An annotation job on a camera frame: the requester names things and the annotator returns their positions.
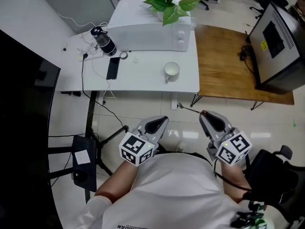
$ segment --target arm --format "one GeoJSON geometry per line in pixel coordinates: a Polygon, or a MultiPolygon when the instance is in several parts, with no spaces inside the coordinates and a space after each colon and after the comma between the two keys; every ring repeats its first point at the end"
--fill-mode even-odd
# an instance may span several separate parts
{"type": "Polygon", "coordinates": [[[114,203],[130,191],[138,169],[138,167],[124,161],[113,175],[97,189],[95,195],[107,197],[114,203]]]}
{"type": "MultiPolygon", "coordinates": [[[[249,183],[244,177],[242,169],[238,165],[231,167],[222,161],[220,161],[220,163],[223,177],[227,178],[229,181],[240,187],[251,189],[249,183]]],[[[243,200],[243,195],[246,192],[247,191],[240,190],[224,182],[224,193],[233,199],[236,203],[239,203],[243,200]]]]}

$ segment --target white desk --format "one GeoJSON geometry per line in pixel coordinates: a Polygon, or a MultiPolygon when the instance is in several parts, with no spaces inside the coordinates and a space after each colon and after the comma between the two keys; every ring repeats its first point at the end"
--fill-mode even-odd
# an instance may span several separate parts
{"type": "MultiPolygon", "coordinates": [[[[87,34],[85,40],[92,39],[87,34]]],[[[64,67],[61,69],[58,78],[57,91],[81,91],[81,66],[79,57],[85,52],[79,53],[78,49],[86,49],[81,35],[70,38],[66,52],[62,52],[61,59],[64,67]]],[[[108,88],[105,79],[98,76],[95,71],[106,78],[109,57],[101,58],[102,53],[89,55],[84,62],[84,90],[103,91],[108,88]]],[[[176,108],[176,93],[187,92],[197,93],[199,91],[199,72],[195,33],[191,31],[189,48],[187,52],[173,51],[134,51],[128,52],[128,58],[120,60],[118,76],[111,81],[112,91],[162,91],[175,93],[173,96],[172,107],[176,108]],[[168,62],[176,62],[180,66],[179,79],[176,82],[165,84],[164,66],[168,62]]]]}

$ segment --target green plant leaves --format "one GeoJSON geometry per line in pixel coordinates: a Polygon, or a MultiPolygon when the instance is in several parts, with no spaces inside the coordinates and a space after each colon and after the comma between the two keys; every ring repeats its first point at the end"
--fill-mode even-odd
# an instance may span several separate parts
{"type": "Polygon", "coordinates": [[[179,2],[179,5],[182,10],[191,11],[196,7],[196,5],[198,4],[199,1],[200,0],[181,0],[179,2]]]}
{"type": "Polygon", "coordinates": [[[181,0],[175,5],[173,0],[145,0],[144,3],[152,5],[156,12],[163,12],[163,26],[175,23],[179,17],[189,16],[187,11],[195,8],[200,0],[181,0]]]}
{"type": "Polygon", "coordinates": [[[144,1],[143,3],[147,3],[147,4],[149,4],[149,5],[153,5],[153,1],[150,1],[150,0],[146,0],[146,1],[144,1]]]}
{"type": "Polygon", "coordinates": [[[163,26],[175,23],[179,19],[176,6],[168,7],[163,13],[163,26]]]}
{"type": "Polygon", "coordinates": [[[169,4],[164,0],[150,0],[151,5],[160,12],[164,12],[169,4]]]}
{"type": "Polygon", "coordinates": [[[176,10],[177,14],[179,15],[179,17],[189,16],[188,13],[186,11],[182,10],[179,5],[175,6],[175,10],[176,10]]]}

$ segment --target person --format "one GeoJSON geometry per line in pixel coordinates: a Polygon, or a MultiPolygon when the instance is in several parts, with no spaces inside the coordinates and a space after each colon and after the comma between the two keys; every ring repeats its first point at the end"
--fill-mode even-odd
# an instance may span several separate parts
{"type": "MultiPolygon", "coordinates": [[[[69,229],[224,229],[237,219],[244,190],[224,182],[210,162],[185,145],[139,167],[124,161],[96,191],[69,229]]],[[[221,162],[222,176],[250,188],[238,165],[221,162]]]]}

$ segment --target black cable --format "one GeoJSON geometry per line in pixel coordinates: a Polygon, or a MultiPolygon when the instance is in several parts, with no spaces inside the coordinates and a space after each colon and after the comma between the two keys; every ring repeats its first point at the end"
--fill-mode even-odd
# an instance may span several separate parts
{"type": "Polygon", "coordinates": [[[233,182],[229,181],[227,178],[224,178],[222,175],[218,174],[216,171],[214,171],[214,174],[217,175],[221,180],[223,180],[224,182],[230,184],[231,186],[233,186],[235,188],[238,188],[238,189],[244,190],[244,191],[248,191],[248,192],[252,192],[252,190],[249,188],[240,187],[239,185],[234,184],[233,182]]]}
{"type": "Polygon", "coordinates": [[[247,66],[248,70],[254,75],[254,72],[250,69],[250,67],[248,66],[246,59],[247,56],[250,55],[249,51],[248,51],[248,47],[247,46],[243,46],[240,53],[239,53],[239,59],[240,61],[244,61],[245,65],[247,66]]]}
{"type": "MultiPolygon", "coordinates": [[[[69,162],[70,157],[71,157],[71,154],[72,154],[72,152],[70,152],[69,159],[68,159],[68,161],[67,161],[67,163],[66,163],[66,165],[65,165],[65,167],[64,167],[63,169],[65,169],[65,168],[67,167],[68,162],[69,162]]],[[[58,178],[59,178],[59,177],[56,178],[56,180],[53,182],[53,184],[51,185],[51,187],[55,184],[55,182],[57,182],[58,178]]]]}
{"type": "Polygon", "coordinates": [[[247,64],[247,62],[246,62],[246,60],[244,60],[244,63],[245,63],[245,65],[247,66],[248,70],[254,75],[254,72],[249,68],[249,66],[248,66],[248,64],[247,64]]]}
{"type": "Polygon", "coordinates": [[[75,136],[75,135],[50,135],[48,137],[65,137],[65,136],[75,136]]]}
{"type": "MultiPolygon", "coordinates": [[[[83,93],[85,96],[87,96],[89,99],[91,99],[91,98],[84,92],[83,71],[84,71],[84,61],[85,61],[85,59],[86,59],[87,57],[88,57],[88,54],[87,54],[87,53],[85,53],[85,54],[82,56],[81,88],[82,88],[82,93],[83,93]]],[[[114,112],[110,111],[107,107],[105,107],[104,105],[100,104],[99,102],[97,102],[97,101],[95,101],[95,102],[96,102],[98,105],[100,105],[101,107],[107,109],[110,113],[112,113],[112,114],[118,119],[118,121],[120,121],[122,127],[124,127],[122,121],[116,116],[116,114],[115,114],[114,112]]]]}
{"type": "Polygon", "coordinates": [[[75,135],[50,135],[48,137],[63,137],[63,136],[75,136],[75,135]]]}
{"type": "Polygon", "coordinates": [[[217,159],[215,159],[215,163],[214,163],[214,171],[216,170],[216,163],[217,163],[217,160],[218,160],[218,158],[217,158],[217,159]]]}

